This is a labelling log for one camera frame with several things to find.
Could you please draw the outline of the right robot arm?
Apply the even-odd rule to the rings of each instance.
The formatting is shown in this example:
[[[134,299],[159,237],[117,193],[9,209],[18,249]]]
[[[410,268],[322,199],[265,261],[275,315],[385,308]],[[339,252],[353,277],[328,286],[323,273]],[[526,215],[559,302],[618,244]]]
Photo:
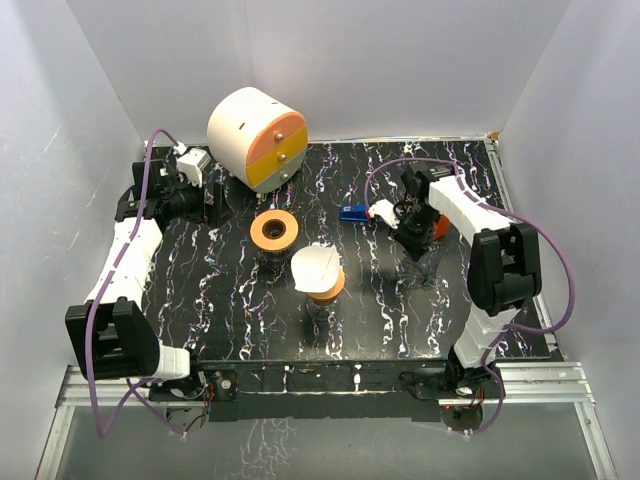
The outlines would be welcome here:
[[[523,304],[542,287],[537,231],[492,211],[475,192],[459,185],[452,167],[409,165],[401,181],[408,199],[391,237],[418,267],[435,267],[431,244],[446,218],[470,246],[466,285],[471,306],[464,330],[450,348],[447,388],[466,397],[490,377],[499,337]]]

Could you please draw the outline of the coffee filter packet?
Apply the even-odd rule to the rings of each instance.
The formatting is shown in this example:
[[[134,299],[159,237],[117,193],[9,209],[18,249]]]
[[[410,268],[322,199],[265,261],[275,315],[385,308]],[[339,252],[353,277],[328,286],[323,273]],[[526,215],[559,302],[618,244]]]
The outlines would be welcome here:
[[[441,215],[439,219],[434,223],[433,239],[439,240],[443,238],[448,233],[450,226],[450,220],[445,215]]]

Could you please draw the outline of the white paper coffee filter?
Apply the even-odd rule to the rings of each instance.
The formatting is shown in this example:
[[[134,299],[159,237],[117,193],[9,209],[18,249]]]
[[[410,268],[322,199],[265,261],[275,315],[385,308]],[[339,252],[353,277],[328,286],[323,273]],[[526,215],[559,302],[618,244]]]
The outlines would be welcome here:
[[[324,293],[338,280],[340,256],[335,246],[313,244],[297,251],[290,267],[297,291]]]

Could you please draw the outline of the glass carafe with brown band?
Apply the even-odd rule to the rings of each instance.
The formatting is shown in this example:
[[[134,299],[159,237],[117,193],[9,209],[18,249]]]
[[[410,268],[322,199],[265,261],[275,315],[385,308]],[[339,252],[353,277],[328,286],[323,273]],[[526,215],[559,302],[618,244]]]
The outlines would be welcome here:
[[[338,299],[316,302],[308,298],[305,303],[306,321],[310,325],[331,326],[340,319],[340,309],[341,302]]]

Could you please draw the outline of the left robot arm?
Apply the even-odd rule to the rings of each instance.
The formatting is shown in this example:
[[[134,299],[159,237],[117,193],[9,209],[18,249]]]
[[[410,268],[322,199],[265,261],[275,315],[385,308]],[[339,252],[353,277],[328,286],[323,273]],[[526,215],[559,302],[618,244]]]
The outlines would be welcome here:
[[[141,305],[154,254],[172,221],[215,229],[232,216],[223,185],[204,184],[210,163],[206,151],[191,149],[175,160],[133,164],[134,183],[118,200],[114,239],[99,279],[84,303],[65,315],[85,378],[171,381],[186,399],[204,392],[204,371],[191,365],[188,350],[162,343]]]

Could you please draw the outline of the dark glass dripper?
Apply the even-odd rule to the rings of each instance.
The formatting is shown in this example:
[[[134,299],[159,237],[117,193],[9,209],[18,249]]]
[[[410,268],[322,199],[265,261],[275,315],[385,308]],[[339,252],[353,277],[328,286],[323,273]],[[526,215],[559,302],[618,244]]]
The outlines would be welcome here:
[[[424,289],[434,288],[437,283],[437,270],[443,257],[443,251],[432,246],[419,259],[406,255],[402,260],[402,278],[412,286]]]

